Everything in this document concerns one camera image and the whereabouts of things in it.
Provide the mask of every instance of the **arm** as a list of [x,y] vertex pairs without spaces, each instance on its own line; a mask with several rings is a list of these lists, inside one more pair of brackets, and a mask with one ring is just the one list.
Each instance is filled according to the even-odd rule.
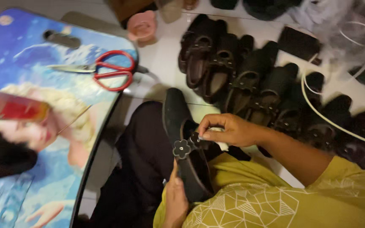
[[[208,127],[213,126],[223,126],[225,132],[207,131]],[[258,145],[265,148],[305,186],[315,182],[332,161],[332,156],[327,153],[232,114],[206,115],[198,131],[206,140],[225,142],[237,147]]]

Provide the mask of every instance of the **printed cartoon image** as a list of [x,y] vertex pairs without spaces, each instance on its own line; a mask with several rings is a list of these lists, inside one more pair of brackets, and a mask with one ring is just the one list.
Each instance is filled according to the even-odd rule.
[[[80,38],[78,49],[46,42],[55,30]],[[104,90],[90,74],[55,71],[47,65],[89,65],[109,50],[137,60],[128,40],[56,22],[20,9],[0,13],[0,91],[47,102],[42,122],[0,120],[8,142],[25,143],[37,152],[35,166],[0,178],[0,228],[66,228],[98,133],[118,93]],[[105,60],[129,67],[125,56]],[[102,67],[99,73],[107,72]],[[114,81],[119,87],[121,81]],[[89,105],[88,111],[59,133]]]
[[80,99],[73,94],[53,88],[43,88],[24,83],[22,85],[8,85],[1,92],[32,98],[47,102],[51,106],[48,117],[41,123],[14,120],[1,120],[0,132],[12,143],[27,143],[27,146],[37,152],[52,144],[58,136],[70,143],[68,150],[68,164],[83,169],[94,145],[95,113],[91,108],[68,128],[64,129],[83,110],[87,108]]

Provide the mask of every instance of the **red-handled scissors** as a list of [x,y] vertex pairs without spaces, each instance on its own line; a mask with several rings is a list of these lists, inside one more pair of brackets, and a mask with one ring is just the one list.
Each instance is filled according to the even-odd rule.
[[[112,55],[126,56],[130,60],[131,65],[129,67],[121,67],[121,66],[109,64],[107,62],[103,62],[103,60],[106,57],[109,57]],[[98,66],[114,69],[117,71],[99,74],[98,69],[97,69]],[[73,73],[94,73],[93,80],[98,85],[102,86],[104,89],[106,89],[108,91],[117,92],[117,91],[122,91],[122,90],[126,89],[132,83],[132,81],[133,81],[132,70],[135,68],[135,61],[129,53],[127,53],[125,51],[121,51],[121,50],[113,50],[113,51],[105,52],[104,54],[99,56],[95,60],[95,63],[91,64],[91,65],[48,65],[47,67],[50,67],[50,68],[52,68],[54,70],[58,70],[58,71],[66,71],[66,72],[73,72]],[[116,87],[116,88],[110,88],[110,87],[104,85],[102,82],[100,82],[100,79],[102,79],[102,78],[114,77],[114,76],[127,76],[128,79],[124,85],[122,85],[120,87]]]

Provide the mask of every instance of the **person's right hand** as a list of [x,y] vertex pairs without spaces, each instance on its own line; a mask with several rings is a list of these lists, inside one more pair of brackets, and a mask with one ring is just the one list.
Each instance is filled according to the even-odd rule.
[[[223,127],[225,132],[207,131],[209,127]],[[198,132],[205,140],[224,142],[236,147],[259,145],[266,137],[268,128],[225,114],[208,114],[198,127]]]

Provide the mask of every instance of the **black pants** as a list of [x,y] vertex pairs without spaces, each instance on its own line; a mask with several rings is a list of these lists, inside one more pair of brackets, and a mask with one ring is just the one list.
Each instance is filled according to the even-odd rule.
[[101,188],[91,227],[153,227],[174,160],[161,110],[160,102],[148,101],[133,113],[116,143],[122,168],[115,168]]

